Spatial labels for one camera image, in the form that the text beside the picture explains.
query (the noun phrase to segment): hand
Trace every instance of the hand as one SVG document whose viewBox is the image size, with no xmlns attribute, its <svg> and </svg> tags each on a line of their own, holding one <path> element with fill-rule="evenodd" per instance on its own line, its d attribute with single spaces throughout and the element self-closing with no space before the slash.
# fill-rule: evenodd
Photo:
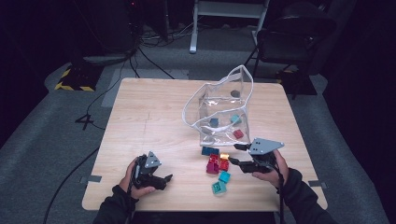
<svg viewBox="0 0 396 224">
<path fill-rule="evenodd" d="M 274 150 L 274 154 L 276 157 L 277 168 L 279 169 L 280 173 L 283 175 L 283 178 L 285 179 L 283 183 L 283 185 L 285 185 L 289 177 L 289 167 L 286 164 L 285 159 L 282 157 L 282 155 L 280 155 L 280 152 L 277 149 Z M 279 175 L 275 170 L 266 174 L 260 172 L 253 172 L 251 175 L 253 175 L 256 178 L 259 178 L 260 180 L 268 181 L 274 187 L 279 188 Z"/>
<path fill-rule="evenodd" d="M 120 182 L 120 187 L 127 192 L 128 191 L 128 186 L 129 186 L 129 181 L 131 179 L 131 173 L 132 170 L 134 169 L 134 163 L 136 159 L 134 159 L 128 166 L 128 169 L 126 170 L 125 177 L 121 180 Z M 132 186 L 131 189 L 131 197 L 134 199 L 139 199 L 146 194 L 150 194 L 151 192 L 155 191 L 154 187 L 145 187 L 142 189 L 137 189 L 135 186 Z"/>
</svg>

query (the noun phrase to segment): wooden table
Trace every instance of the wooden table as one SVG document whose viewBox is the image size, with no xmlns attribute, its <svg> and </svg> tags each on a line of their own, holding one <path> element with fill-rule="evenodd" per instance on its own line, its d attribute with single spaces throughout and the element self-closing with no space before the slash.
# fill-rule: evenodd
<svg viewBox="0 0 396 224">
<path fill-rule="evenodd" d="M 153 151 L 163 165 L 154 173 L 173 174 L 164 191 L 144 197 L 138 211 L 277 211 L 279 198 L 268 182 L 243 174 L 230 164 L 227 192 L 218 196 L 212 184 L 218 175 L 207 174 L 208 157 L 201 155 L 199 133 L 181 119 L 184 105 L 205 83 L 201 80 L 125 78 L 120 84 L 82 206 L 98 210 L 111 188 L 119 184 L 135 157 Z M 279 151 L 289 167 L 302 172 L 304 181 L 318 180 L 305 148 L 287 96 L 279 84 L 255 83 L 248 103 L 250 139 L 265 138 L 285 143 Z M 240 161 L 251 160 L 246 151 L 220 147 Z M 313 190 L 327 208 L 323 191 Z"/>
</svg>

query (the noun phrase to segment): chair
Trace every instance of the chair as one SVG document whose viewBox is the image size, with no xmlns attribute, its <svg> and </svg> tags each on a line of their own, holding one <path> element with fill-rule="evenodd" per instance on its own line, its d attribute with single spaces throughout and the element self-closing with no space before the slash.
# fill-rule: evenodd
<svg viewBox="0 0 396 224">
<path fill-rule="evenodd" d="M 297 82 L 292 99 L 295 99 L 313 61 L 319 44 L 336 28 L 336 22 L 319 7 L 309 2 L 298 2 L 283 9 L 282 17 L 272 21 L 257 33 L 257 45 L 245 62 L 256 59 L 253 78 L 259 61 L 264 63 L 295 65 Z"/>
</svg>

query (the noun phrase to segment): plastic bag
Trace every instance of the plastic bag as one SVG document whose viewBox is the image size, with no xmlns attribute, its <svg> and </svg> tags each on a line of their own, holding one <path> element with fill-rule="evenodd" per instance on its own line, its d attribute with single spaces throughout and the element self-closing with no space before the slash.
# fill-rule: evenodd
<svg viewBox="0 0 396 224">
<path fill-rule="evenodd" d="M 253 78 L 239 65 L 219 82 L 204 84 L 184 106 L 183 121 L 200 133 L 201 146 L 250 144 L 247 105 L 252 92 Z"/>
</svg>

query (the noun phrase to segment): dark background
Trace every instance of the dark background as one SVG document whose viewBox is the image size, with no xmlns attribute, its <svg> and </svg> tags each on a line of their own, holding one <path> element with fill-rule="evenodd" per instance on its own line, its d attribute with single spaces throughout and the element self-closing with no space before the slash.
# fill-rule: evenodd
<svg viewBox="0 0 396 224">
<path fill-rule="evenodd" d="M 191 22 L 191 2 L 168 1 L 170 26 Z M 289 2 L 294 1 L 270 5 L 266 22 L 275 18 Z M 148 3 L 164 7 L 163 1 Z M 134 30 L 128 24 L 131 15 L 121 1 L 112 7 L 106 1 L 97 1 L 94 5 L 92 1 L 78 1 L 81 12 L 73 1 L 7 0 L 0 4 L 2 146 L 48 93 L 44 80 L 50 72 L 65 63 L 80 63 L 82 56 L 123 52 L 133 42 L 131 31 L 139 32 L 139 29 Z M 392 1 L 357 1 L 320 70 L 328 79 L 323 94 L 333 119 L 373 180 L 390 223 L 396 222 L 391 211 L 396 199 L 396 185 L 392 181 L 396 171 L 394 11 L 396 4 Z M 161 15 L 158 20 L 148 20 L 153 22 L 153 27 L 158 26 L 159 33 L 163 32 L 163 18 Z M 96 40 L 86 23 L 94 27 L 104 43 Z"/>
</svg>

